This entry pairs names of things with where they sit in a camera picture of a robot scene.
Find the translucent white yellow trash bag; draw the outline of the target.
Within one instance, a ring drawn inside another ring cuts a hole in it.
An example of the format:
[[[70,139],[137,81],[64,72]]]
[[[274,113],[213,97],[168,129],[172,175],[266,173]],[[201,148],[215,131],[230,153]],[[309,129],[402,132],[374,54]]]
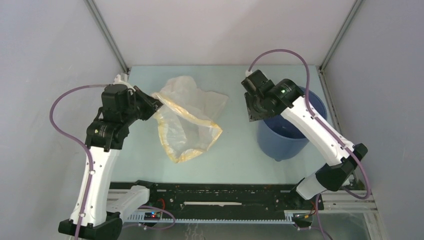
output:
[[[216,120],[229,97],[200,89],[191,76],[169,79],[152,97],[163,104],[153,118],[172,162],[183,163],[206,153],[223,133]]]

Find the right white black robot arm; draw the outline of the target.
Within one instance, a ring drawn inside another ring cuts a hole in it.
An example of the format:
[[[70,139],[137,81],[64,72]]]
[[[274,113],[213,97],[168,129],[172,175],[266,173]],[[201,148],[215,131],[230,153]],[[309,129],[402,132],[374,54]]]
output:
[[[293,124],[321,153],[325,164],[292,190],[291,204],[304,209],[316,195],[338,191],[368,153],[362,144],[345,139],[319,114],[305,92],[290,79],[274,84],[262,71],[247,71],[241,82],[250,122],[281,116]]]

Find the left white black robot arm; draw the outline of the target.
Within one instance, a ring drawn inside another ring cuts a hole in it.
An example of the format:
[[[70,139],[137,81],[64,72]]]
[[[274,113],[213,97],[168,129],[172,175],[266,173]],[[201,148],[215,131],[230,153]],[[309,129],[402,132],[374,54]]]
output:
[[[116,240],[124,221],[142,205],[153,208],[158,194],[133,186],[112,204],[107,203],[111,177],[130,126],[150,119],[162,102],[127,83],[103,85],[101,106],[78,144],[86,154],[80,192],[70,217],[59,223],[61,234],[76,240]]]

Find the blue plastic trash bin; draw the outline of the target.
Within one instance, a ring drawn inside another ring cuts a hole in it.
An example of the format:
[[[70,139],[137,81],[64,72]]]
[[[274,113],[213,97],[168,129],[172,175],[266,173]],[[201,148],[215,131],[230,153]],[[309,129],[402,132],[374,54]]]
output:
[[[277,162],[295,157],[310,142],[281,115],[260,120],[256,140],[262,152]]]

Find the right aluminium corner profile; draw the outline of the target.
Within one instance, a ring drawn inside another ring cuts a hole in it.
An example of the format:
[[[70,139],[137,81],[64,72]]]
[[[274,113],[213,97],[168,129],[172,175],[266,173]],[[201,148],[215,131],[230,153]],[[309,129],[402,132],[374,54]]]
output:
[[[330,63],[333,55],[335,54],[336,50],[338,49],[338,46],[342,42],[344,36],[348,32],[351,24],[353,23],[355,17],[358,15],[362,5],[365,3],[365,0],[355,0],[353,2],[352,7],[350,8],[347,16],[345,17],[340,29],[338,30],[332,44],[330,45],[330,48],[328,49],[323,61],[321,62],[319,69],[321,72],[324,72],[327,68],[328,64]]]

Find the aluminium corner profile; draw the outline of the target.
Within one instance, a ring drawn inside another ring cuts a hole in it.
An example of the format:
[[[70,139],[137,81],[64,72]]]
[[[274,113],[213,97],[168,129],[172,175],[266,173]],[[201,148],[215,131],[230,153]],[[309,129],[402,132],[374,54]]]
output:
[[[116,61],[118,62],[123,73],[128,74],[130,72],[130,68],[124,60],[123,54],[121,53],[113,35],[110,31],[102,13],[96,3],[95,0],[84,0],[84,3],[89,10],[90,14],[93,17],[94,22],[96,23],[99,31],[103,35],[107,45],[112,51]]]
[[[355,17],[358,15],[362,5],[365,3],[365,0],[355,0],[353,2],[352,7],[350,8],[347,16],[345,17],[340,29],[338,30],[332,44],[330,45],[330,48],[328,49],[323,61],[321,62],[319,69],[321,72],[324,72],[327,68],[328,64],[330,63],[333,55],[335,54],[336,50],[338,49],[338,46],[342,42],[344,36],[348,32],[351,24],[353,23]]]

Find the left aluminium corner profile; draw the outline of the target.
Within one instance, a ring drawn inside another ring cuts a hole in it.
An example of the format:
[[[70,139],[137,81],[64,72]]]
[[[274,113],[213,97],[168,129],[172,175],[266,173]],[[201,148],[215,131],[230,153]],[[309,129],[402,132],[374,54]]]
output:
[[[90,14],[93,17],[94,22],[96,23],[99,31],[103,35],[107,45],[112,51],[116,61],[118,62],[123,73],[128,74],[130,72],[130,68],[124,60],[123,54],[121,53],[113,35],[110,31],[102,13],[96,3],[95,0],[84,0],[84,3],[89,10]]]

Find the left circuit board with leds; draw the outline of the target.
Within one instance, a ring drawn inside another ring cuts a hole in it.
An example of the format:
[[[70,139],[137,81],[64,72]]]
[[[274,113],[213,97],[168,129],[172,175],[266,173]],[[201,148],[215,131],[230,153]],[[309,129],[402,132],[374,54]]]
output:
[[[162,212],[145,212],[143,215],[144,221],[159,221],[162,218]]]

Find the right circuit board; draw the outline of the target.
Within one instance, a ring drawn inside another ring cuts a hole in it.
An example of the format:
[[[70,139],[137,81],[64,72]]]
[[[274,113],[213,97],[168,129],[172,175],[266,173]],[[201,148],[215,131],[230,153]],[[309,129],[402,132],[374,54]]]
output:
[[[314,214],[294,214],[292,217],[293,222],[312,222]]]

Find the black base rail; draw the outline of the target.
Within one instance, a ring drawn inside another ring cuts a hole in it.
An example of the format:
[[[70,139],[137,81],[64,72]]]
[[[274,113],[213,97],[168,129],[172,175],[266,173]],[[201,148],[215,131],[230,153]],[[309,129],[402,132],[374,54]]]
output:
[[[322,198],[302,200],[293,184],[112,182],[110,192],[149,189],[146,205],[170,212],[177,223],[287,223],[324,209]]]

